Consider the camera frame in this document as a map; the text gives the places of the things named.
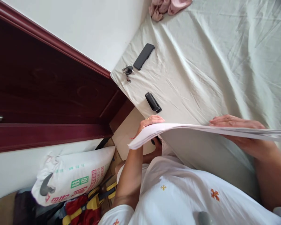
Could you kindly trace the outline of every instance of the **stapler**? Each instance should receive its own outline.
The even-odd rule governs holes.
[[[155,111],[156,113],[160,113],[162,111],[162,108],[159,106],[159,104],[150,92],[146,93],[145,97],[153,111]]]

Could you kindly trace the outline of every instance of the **green label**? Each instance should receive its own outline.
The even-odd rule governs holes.
[[[77,187],[88,182],[88,176],[72,181],[71,188]]]

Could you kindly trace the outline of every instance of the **stack of papers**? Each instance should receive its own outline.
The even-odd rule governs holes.
[[[281,130],[251,129],[242,127],[210,127],[180,123],[156,123],[144,128],[128,145],[130,149],[138,149],[157,135],[173,129],[192,129],[210,133],[225,134],[238,137],[281,142]]]

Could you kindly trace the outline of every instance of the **hand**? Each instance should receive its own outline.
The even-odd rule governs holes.
[[[145,127],[154,124],[154,123],[163,123],[165,120],[158,115],[151,115],[148,119],[142,120],[140,122],[140,126],[138,127],[137,133],[135,136],[137,136]]]
[[[258,128],[265,129],[264,125],[255,120],[245,120],[231,115],[214,117],[209,121],[209,126],[215,127],[242,127],[242,128]],[[269,159],[271,153],[276,151],[278,147],[274,142],[264,141],[252,138],[236,137],[223,135],[225,138],[234,142],[240,149],[254,158],[264,161]]]

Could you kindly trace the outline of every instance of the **wall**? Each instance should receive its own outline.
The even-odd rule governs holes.
[[[46,155],[67,155],[95,150],[103,139],[0,153],[0,198],[33,186]]]
[[[113,70],[148,14],[151,2],[3,1],[109,71]]]

